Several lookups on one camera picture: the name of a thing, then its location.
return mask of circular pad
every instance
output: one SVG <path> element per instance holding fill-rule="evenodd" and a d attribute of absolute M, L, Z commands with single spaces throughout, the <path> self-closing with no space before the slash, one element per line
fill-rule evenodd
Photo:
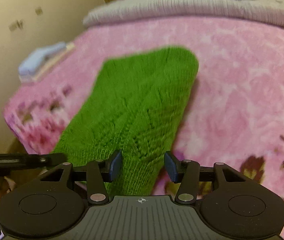
<path fill-rule="evenodd" d="M 40 215 L 51 211 L 57 205 L 54 197 L 35 194 L 25 197 L 20 202 L 20 209 L 31 215 Z"/>
<path fill-rule="evenodd" d="M 84 202 L 74 191 L 52 182 L 42 189 L 22 187 L 0 201 L 0 225 L 14 238 L 43 239 L 67 231 L 84 212 Z"/>
<path fill-rule="evenodd" d="M 200 213 L 214 231 L 235 239 L 265 239 L 284 226 L 284 201 L 255 183 L 226 182 L 203 198 Z"/>
<path fill-rule="evenodd" d="M 242 195 L 231 198 L 229 208 L 240 216 L 254 217 L 265 210 L 265 204 L 257 197 Z"/>

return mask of light blue cloth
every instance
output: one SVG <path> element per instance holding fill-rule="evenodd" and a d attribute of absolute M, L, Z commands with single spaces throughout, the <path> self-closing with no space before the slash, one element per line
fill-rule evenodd
<path fill-rule="evenodd" d="M 59 42 L 51 46 L 36 49 L 19 66 L 19 75 L 21 77 L 34 75 L 48 58 L 65 48 L 66 43 Z"/>

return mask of crosshair symbol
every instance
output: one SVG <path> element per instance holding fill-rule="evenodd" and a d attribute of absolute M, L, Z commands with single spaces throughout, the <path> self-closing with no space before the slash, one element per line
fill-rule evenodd
<path fill-rule="evenodd" d="M 139 201 L 140 203 L 144 203 L 144 202 L 147 201 L 147 200 L 146 200 L 145 198 L 139 198 L 138 201 Z"/>

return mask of folded towel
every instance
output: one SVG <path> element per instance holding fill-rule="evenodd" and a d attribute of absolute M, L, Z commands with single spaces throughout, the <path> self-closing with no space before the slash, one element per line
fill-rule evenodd
<path fill-rule="evenodd" d="M 56 53 L 66 48 L 65 42 L 36 49 L 19 66 L 19 76 L 35 75 L 41 66 Z"/>
<path fill-rule="evenodd" d="M 123 154 L 112 195 L 149 195 L 171 149 L 198 70 L 183 48 L 165 48 L 105 62 L 89 99 L 53 152 L 74 166 Z"/>
<path fill-rule="evenodd" d="M 54 56 L 52 55 L 45 63 L 43 63 L 35 74 L 27 74 L 24 76 L 19 75 L 20 81 L 22 83 L 33 83 L 39 81 L 45 74 L 51 71 L 59 61 L 63 60 L 71 51 L 73 51 L 73 49 L 75 49 L 74 43 L 69 42 L 65 49 L 63 49 L 61 52 L 55 53 Z"/>

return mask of flower pattern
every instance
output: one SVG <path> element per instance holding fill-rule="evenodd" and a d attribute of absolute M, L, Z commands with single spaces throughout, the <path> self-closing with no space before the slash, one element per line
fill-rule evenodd
<path fill-rule="evenodd" d="M 284 199 L 284 28 L 221 17 L 163 17 L 92 27 L 74 44 L 67 58 L 41 81 L 22 85 L 5 106 L 4 118 L 28 153 L 55 147 L 105 60 L 183 46 L 198 58 L 199 72 L 173 153 L 202 166 L 227 163 Z M 211 185 L 199 189 L 202 197 Z M 162 170 L 152 194 L 174 196 L 177 190 Z"/>

